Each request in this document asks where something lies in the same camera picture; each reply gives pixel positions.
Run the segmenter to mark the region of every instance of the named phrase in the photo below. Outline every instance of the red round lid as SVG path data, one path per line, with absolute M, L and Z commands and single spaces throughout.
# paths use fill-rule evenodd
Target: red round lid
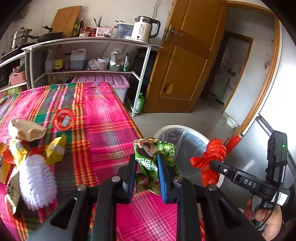
M 60 131 L 69 130 L 73 126 L 74 114 L 70 109 L 57 110 L 53 117 L 55 127 Z

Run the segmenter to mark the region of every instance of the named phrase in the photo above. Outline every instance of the gray trash bag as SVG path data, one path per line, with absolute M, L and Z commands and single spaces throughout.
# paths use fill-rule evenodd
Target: gray trash bag
M 207 144 L 201 139 L 184 131 L 167 131 L 161 134 L 159 140 L 175 145 L 175 163 L 180 169 L 181 176 L 191 183 L 202 186 L 201 169 L 195 168 L 190 163 L 193 156 L 202 157 Z

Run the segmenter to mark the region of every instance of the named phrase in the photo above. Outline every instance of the cutting board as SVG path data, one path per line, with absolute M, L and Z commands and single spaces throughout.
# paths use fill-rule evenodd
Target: cutting board
M 82 6 L 74 6 L 59 9 L 52 22 L 52 31 L 63 32 L 63 38 L 70 38 L 81 8 Z

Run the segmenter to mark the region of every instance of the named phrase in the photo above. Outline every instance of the bolt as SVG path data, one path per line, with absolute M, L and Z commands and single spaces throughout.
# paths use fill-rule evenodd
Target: bolt
M 216 191 L 216 190 L 217 190 L 217 186 L 214 185 L 214 184 L 209 184 L 207 187 L 208 187 L 208 189 L 209 189 L 210 191 Z
M 180 183 L 180 182 L 183 181 L 183 177 L 181 177 L 181 176 L 175 176 L 174 177 L 174 181 Z
M 113 176 L 111 178 L 112 182 L 116 183 L 116 182 L 119 182 L 120 181 L 120 176 Z
M 86 185 L 84 184 L 80 184 L 78 187 L 77 187 L 78 191 L 84 191 L 86 189 Z

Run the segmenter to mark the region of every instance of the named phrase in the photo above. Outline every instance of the electric kettle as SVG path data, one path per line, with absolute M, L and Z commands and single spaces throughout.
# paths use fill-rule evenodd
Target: electric kettle
M 145 16 L 138 16 L 135 18 L 135 21 L 133 32 L 131 34 L 131 40 L 147 43 L 149 38 L 155 38 L 158 35 L 160 21 Z M 150 35 L 153 23 L 157 25 L 156 33 Z

